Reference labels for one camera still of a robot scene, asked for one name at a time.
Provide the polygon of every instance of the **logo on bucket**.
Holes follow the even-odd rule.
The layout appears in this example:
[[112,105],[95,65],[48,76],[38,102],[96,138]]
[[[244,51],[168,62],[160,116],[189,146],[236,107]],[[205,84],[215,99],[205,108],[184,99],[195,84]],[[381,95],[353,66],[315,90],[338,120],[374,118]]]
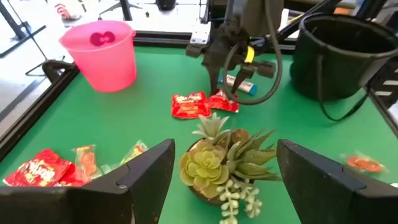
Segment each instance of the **logo on bucket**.
[[105,43],[112,43],[115,40],[115,36],[112,32],[106,31],[104,34],[95,32],[90,36],[90,43],[94,46],[102,46]]

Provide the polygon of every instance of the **cylindrical object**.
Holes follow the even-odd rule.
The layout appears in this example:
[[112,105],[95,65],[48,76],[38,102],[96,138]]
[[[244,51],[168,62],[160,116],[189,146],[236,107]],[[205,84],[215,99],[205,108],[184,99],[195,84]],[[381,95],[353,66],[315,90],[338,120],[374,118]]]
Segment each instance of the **cylindrical object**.
[[125,22],[96,21],[73,27],[60,43],[95,90],[115,92],[136,80],[135,34]]
[[300,23],[290,76],[295,89],[317,99],[317,61],[322,62],[322,98],[338,100],[355,94],[398,54],[390,30],[355,17],[313,14]]

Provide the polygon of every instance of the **bucket handle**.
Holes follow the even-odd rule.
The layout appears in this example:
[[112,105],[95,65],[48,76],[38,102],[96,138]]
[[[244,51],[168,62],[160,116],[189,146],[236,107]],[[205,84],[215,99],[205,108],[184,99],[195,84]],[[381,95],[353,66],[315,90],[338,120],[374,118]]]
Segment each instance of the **bucket handle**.
[[318,55],[317,57],[317,98],[319,105],[321,107],[322,113],[330,120],[332,121],[342,121],[346,118],[349,118],[351,115],[353,115],[365,102],[365,100],[369,96],[369,90],[365,90],[366,93],[365,95],[358,101],[356,104],[342,117],[336,119],[332,118],[329,113],[325,109],[325,105],[323,104],[323,91],[322,91],[322,72],[323,71],[323,54]]

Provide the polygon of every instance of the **succulent plant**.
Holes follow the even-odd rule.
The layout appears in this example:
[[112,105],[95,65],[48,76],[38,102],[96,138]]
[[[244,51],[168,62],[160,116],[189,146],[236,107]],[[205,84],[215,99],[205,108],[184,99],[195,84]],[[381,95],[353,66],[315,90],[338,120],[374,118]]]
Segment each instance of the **succulent plant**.
[[192,132],[192,134],[202,135],[213,145],[217,145],[220,139],[224,139],[228,135],[229,130],[223,131],[222,129],[229,117],[221,119],[217,116],[217,113],[213,113],[211,119],[207,119],[202,115],[199,115],[199,118],[201,120],[201,124],[198,124],[199,130]]
[[207,140],[200,140],[180,159],[180,178],[206,198],[218,195],[217,186],[229,178],[226,165],[221,164],[226,151]]
[[242,179],[280,180],[278,175],[269,172],[271,168],[262,166],[276,156],[276,150],[274,149],[260,149],[261,144],[273,132],[271,131],[261,137],[259,137],[261,134],[259,132],[251,136],[251,138],[235,139],[238,141],[231,146],[227,155],[229,172]]

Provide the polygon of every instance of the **black bucket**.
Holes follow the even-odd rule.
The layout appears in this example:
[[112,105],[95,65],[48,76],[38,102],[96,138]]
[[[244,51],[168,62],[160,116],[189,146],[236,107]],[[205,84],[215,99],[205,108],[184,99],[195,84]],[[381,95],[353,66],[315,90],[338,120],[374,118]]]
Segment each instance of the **black bucket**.
[[332,120],[353,114],[366,96],[346,116],[333,119],[324,101],[355,94],[398,54],[398,38],[389,29],[355,17],[312,14],[302,19],[290,76],[295,89],[320,102]]

